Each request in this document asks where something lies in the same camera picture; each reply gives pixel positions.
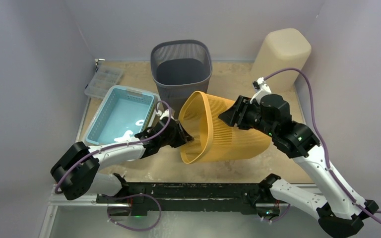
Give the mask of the yellow mesh basket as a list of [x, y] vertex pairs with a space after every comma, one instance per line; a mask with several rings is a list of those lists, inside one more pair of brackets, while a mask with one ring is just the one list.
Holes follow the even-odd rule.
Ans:
[[193, 137], [180, 146], [184, 163], [251, 159], [270, 146], [271, 138], [262, 132], [230, 127], [219, 119], [233, 104], [230, 99], [201, 91], [190, 95], [178, 116], [184, 130]]

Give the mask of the beige plastic bin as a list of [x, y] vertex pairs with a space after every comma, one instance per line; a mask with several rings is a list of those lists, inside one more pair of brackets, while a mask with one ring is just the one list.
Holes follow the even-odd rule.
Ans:
[[270, 32], [264, 39], [249, 72], [250, 80], [284, 69], [301, 70], [312, 52], [305, 36], [295, 28], [286, 28]]

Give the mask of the grey mesh basket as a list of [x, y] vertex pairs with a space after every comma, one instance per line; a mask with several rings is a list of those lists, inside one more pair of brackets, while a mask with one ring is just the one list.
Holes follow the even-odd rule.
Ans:
[[158, 94], [175, 117], [194, 91], [207, 92], [213, 66], [208, 47], [198, 40], [175, 40], [155, 46], [151, 74]]

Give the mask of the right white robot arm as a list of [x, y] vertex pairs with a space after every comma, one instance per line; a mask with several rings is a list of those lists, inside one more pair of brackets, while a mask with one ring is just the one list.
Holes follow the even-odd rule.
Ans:
[[273, 145], [296, 162], [320, 190], [314, 194], [270, 174], [258, 187], [263, 201], [281, 200], [314, 217], [333, 238], [357, 234], [364, 220], [378, 210], [373, 200], [364, 199], [325, 159], [323, 144], [305, 124], [292, 120], [290, 106], [282, 96], [270, 94], [259, 101], [239, 96], [219, 115], [228, 126], [256, 129], [270, 136]]

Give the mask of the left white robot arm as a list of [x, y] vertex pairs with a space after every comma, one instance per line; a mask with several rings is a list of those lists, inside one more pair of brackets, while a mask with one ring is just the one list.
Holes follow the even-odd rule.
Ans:
[[158, 153], [164, 146], [178, 148], [193, 140], [178, 120], [166, 118], [121, 142], [102, 146], [76, 142], [50, 170], [57, 184], [55, 193], [75, 200], [89, 191], [101, 169], [140, 160]]

